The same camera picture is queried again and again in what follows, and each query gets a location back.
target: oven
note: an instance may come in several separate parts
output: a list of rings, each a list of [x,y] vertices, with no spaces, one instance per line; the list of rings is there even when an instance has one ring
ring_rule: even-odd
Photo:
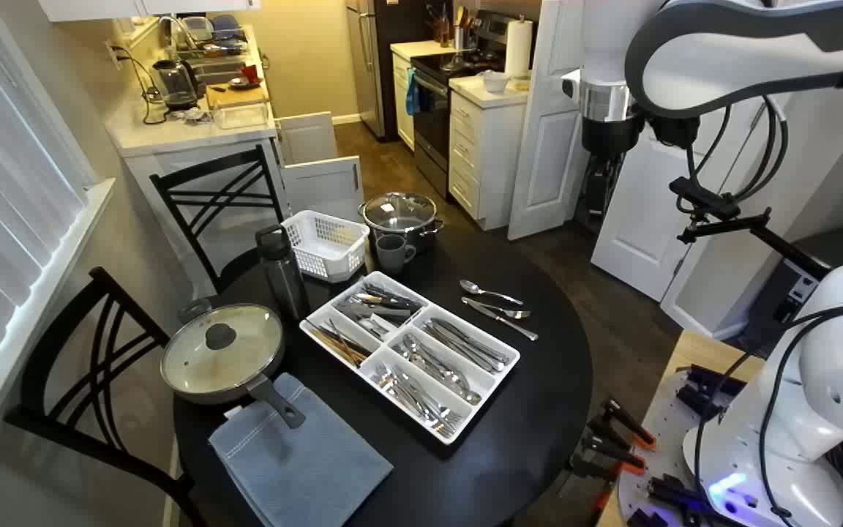
[[[452,77],[475,77],[497,69],[497,58],[481,53],[415,55],[418,115],[415,164],[440,197],[449,197],[449,145],[452,145]]]

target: wooden floor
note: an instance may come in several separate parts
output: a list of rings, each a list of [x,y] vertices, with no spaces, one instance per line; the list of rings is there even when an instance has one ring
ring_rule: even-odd
[[[418,175],[413,152],[401,142],[379,145],[366,126],[355,124],[336,126],[336,145],[339,152],[361,155],[366,200],[386,190],[424,193],[437,200],[449,230],[478,230],[458,206],[435,193],[435,189]],[[576,227],[515,240],[514,247],[543,268],[581,313],[594,363],[594,408],[603,395],[615,395],[634,416],[644,416],[680,329],[660,310],[660,304],[594,271],[594,240]],[[594,498],[601,492],[606,492],[603,483],[563,473],[563,477],[515,525],[582,525],[585,517],[594,514]]]

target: cutlery tray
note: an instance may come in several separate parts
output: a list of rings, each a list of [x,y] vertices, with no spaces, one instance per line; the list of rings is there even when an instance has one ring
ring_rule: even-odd
[[[514,347],[385,272],[363,275],[298,329],[446,446],[519,363]]]

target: wall outlet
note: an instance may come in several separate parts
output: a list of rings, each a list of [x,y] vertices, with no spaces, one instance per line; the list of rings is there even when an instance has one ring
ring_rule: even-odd
[[[114,45],[114,41],[102,41],[105,45],[105,53],[110,53],[110,61],[124,70],[124,61],[129,61],[129,50]]]

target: black metal chair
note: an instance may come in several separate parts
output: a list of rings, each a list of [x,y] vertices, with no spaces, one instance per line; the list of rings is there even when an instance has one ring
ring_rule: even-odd
[[[199,180],[219,183],[219,184],[214,190],[211,184],[199,189],[197,184]],[[227,209],[263,209],[263,212],[275,212],[279,224],[284,219],[275,183],[272,183],[272,173],[260,148],[234,152],[227,159],[202,161],[202,164],[193,164],[167,175],[155,173],[154,184],[161,193],[164,206],[170,209],[177,227],[184,231],[199,263],[211,275],[216,294],[224,294],[234,279],[252,271],[257,263],[257,252],[250,250],[216,272],[208,250],[202,247],[205,230]]]
[[[66,383],[67,389],[48,389],[61,356],[85,356],[85,348],[70,347],[70,338],[79,338],[92,323],[88,372],[76,380],[70,377]],[[22,372],[22,401],[6,413],[6,423],[159,487],[181,506],[193,527],[205,527],[202,514],[187,495],[190,480],[170,477],[159,467],[134,458],[114,423],[114,380],[133,363],[164,347],[164,329],[96,268],[92,271],[92,284],[70,298],[32,348]]]

